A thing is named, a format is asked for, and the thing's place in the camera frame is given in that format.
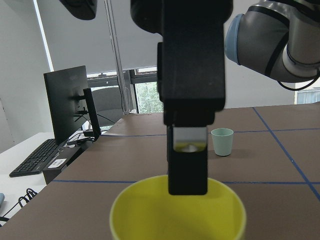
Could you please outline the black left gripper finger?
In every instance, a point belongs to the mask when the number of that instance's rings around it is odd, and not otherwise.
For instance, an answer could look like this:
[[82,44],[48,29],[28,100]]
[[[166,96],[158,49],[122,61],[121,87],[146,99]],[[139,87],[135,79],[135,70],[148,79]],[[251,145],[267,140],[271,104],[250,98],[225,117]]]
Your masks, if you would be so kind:
[[205,195],[208,191],[208,129],[215,112],[166,113],[168,192]]

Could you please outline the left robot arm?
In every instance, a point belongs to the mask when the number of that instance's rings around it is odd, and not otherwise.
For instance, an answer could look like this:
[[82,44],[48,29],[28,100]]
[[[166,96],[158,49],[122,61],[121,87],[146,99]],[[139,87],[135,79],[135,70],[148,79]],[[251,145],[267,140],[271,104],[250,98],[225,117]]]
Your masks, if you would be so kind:
[[225,106],[225,58],[278,82],[320,75],[319,1],[261,0],[224,30],[232,8],[231,0],[162,2],[158,90],[171,195],[207,193],[207,127]]

